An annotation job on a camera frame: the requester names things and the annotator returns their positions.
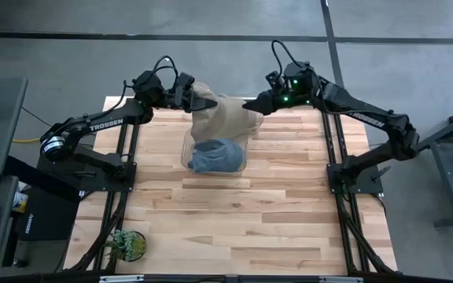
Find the butcher block surface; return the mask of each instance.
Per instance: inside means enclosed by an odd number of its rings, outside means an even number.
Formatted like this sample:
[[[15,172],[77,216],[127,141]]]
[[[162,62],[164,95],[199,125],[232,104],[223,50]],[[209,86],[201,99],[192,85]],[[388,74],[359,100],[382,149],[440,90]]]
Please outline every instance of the butcher block surface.
[[[107,97],[105,109],[118,99]],[[367,151],[364,126],[344,116],[342,123],[348,153]],[[190,114],[172,110],[155,110],[141,126],[123,228],[143,233],[148,251],[136,262],[119,261],[118,274],[346,274],[319,111],[291,108],[265,116],[238,175],[196,175],[184,168],[182,143],[190,127]],[[114,153],[119,132],[98,132],[94,150]],[[105,199],[97,192],[81,202],[64,268],[98,235]],[[358,205],[365,237],[396,269],[382,206],[369,195],[358,195]],[[355,241],[352,247],[359,267]]]

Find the potted plant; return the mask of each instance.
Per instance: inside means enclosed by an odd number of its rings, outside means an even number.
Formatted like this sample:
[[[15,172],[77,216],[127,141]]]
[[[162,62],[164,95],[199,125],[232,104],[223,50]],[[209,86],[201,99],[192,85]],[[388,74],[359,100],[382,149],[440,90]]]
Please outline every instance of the potted plant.
[[[115,230],[112,241],[106,241],[105,247],[110,247],[109,255],[126,262],[133,262],[146,252],[146,238],[138,231]]]

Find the gray towel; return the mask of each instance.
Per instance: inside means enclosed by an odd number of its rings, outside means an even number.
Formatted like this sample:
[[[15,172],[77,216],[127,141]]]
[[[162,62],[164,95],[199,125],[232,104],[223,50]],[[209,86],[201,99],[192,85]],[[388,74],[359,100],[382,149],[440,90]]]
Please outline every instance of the gray towel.
[[[188,168],[195,173],[235,172],[244,162],[244,158],[242,147],[231,139],[210,139],[195,144]]]

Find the transparent bin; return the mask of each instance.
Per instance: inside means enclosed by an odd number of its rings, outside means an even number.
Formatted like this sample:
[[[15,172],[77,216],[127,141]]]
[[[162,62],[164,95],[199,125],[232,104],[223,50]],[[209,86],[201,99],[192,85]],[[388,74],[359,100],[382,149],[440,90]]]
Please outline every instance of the transparent bin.
[[[236,142],[238,145],[241,146],[242,151],[244,152],[244,161],[242,162],[241,166],[235,172],[214,172],[210,171],[205,174],[213,174],[213,175],[239,175],[245,169],[245,165],[247,163],[247,148],[248,148],[248,134],[240,134],[235,138],[231,138]],[[185,133],[185,138],[183,139],[182,143],[182,152],[181,152],[181,165],[188,168],[188,162],[192,159],[193,156],[193,147],[195,146],[195,141],[191,135],[191,130],[188,130]]]

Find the concrete floor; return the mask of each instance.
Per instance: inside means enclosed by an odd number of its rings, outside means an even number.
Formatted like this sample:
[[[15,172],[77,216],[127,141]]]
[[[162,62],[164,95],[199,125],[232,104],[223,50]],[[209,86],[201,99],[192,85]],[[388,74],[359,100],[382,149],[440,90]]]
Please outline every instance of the concrete floor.
[[[453,0],[328,3],[336,36],[453,38]],[[319,0],[0,0],[0,29],[326,36]],[[287,45],[333,79],[327,43]],[[352,95],[408,114],[422,138],[453,114],[453,45],[338,44],[337,51]],[[277,68],[269,42],[0,39],[0,77],[29,78],[25,107],[54,123],[99,111],[105,96],[121,91],[123,79],[151,68],[163,54],[179,70],[230,95],[257,95],[268,87],[264,76]],[[45,129],[22,112],[16,138],[38,137]],[[371,127],[367,135],[371,145],[387,139]],[[13,145],[11,153],[36,164],[39,147]],[[422,153],[388,164],[392,169],[382,183],[400,271],[453,279],[453,228],[433,229],[434,221],[453,216],[433,157]]]

